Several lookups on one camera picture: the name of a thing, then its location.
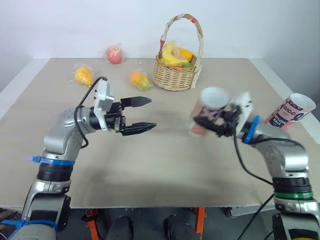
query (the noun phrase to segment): paper cup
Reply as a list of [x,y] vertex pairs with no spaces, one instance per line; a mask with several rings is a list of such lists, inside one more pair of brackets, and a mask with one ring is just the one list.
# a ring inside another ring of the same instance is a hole
[[230,96],[225,93],[223,88],[204,88],[190,115],[190,134],[192,136],[202,136],[208,131],[206,128],[196,124],[194,121],[195,116],[205,117],[209,121],[215,121],[220,117],[221,112],[229,102]]
[[316,108],[309,97],[292,93],[265,121],[264,124],[288,130]]

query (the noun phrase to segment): toy fruit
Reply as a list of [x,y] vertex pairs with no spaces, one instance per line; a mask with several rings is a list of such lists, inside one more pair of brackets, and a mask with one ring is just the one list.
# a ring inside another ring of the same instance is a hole
[[182,47],[179,47],[179,52],[180,54],[188,60],[188,62],[190,62],[190,60],[192,59],[193,53],[187,49],[184,49]]
[[112,64],[119,64],[123,59],[123,53],[120,47],[109,47],[105,55]]
[[144,91],[151,86],[148,77],[138,71],[133,71],[130,74],[130,82],[134,87],[140,89],[141,91]]
[[191,68],[193,64],[191,62],[187,62],[183,64],[183,68]]
[[94,81],[92,79],[91,70],[86,66],[79,67],[77,70],[75,70],[74,78],[78,82],[85,84],[85,85],[88,85],[88,86],[90,86],[94,83]]
[[162,51],[162,57],[165,61],[165,63],[169,66],[176,67],[179,64],[187,63],[187,59],[179,59],[174,56],[173,51],[174,51],[175,44],[171,41],[168,42]]

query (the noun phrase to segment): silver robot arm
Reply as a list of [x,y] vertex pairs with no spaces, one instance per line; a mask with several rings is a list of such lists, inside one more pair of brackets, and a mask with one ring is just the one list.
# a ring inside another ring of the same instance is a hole
[[[98,82],[94,107],[82,106]],[[112,87],[105,77],[100,77],[77,107],[68,108],[59,115],[54,127],[44,137],[42,156],[32,158],[39,163],[39,171],[25,199],[21,221],[2,221],[2,224],[16,225],[18,229],[10,239],[55,240],[57,231],[67,226],[71,198],[66,193],[70,189],[71,173],[79,151],[88,145],[85,135],[96,130],[114,130],[129,136],[156,126],[149,122],[126,126],[126,118],[122,115],[126,107],[140,107],[150,103],[151,99],[129,97],[120,102],[113,101]]]
[[289,135],[259,123],[250,144],[264,157],[274,188],[275,239],[320,237],[320,208],[309,181],[309,159],[302,145],[285,140]]
[[263,155],[272,177],[275,208],[279,211],[272,217],[276,240],[320,239],[319,203],[313,198],[304,147],[279,128],[259,123],[257,118],[247,121],[250,105],[249,99],[233,102],[231,110],[223,112],[224,122],[219,125],[206,117],[196,116],[194,120],[219,137],[236,135]]

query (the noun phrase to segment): banana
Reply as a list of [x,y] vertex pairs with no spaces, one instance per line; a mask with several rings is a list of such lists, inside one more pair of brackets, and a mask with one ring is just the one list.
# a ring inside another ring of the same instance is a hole
[[164,46],[162,51],[162,57],[164,59],[164,62],[172,67],[176,67],[179,64],[187,63],[188,60],[186,59],[182,60],[173,55],[174,47],[175,47],[175,44],[172,41],[168,42]]

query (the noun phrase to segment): wicker basket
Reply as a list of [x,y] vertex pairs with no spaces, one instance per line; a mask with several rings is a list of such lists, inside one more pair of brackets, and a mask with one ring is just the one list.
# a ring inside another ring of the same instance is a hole
[[[193,55],[191,59],[191,63],[193,63],[193,67],[172,67],[168,66],[165,63],[160,62],[159,59],[162,58],[162,49],[165,45],[165,41],[167,38],[167,33],[170,26],[177,20],[180,19],[189,19],[192,23],[195,24],[196,30],[198,33],[199,39],[199,51],[198,58]],[[197,79],[201,72],[200,58],[203,54],[203,46],[204,46],[204,36],[202,33],[201,26],[197,19],[195,19],[190,14],[180,14],[172,18],[165,27],[164,33],[161,36],[160,40],[160,50],[157,56],[155,56],[155,65],[153,69],[153,82],[161,88],[170,91],[182,91],[187,89],[192,89],[196,86]]]

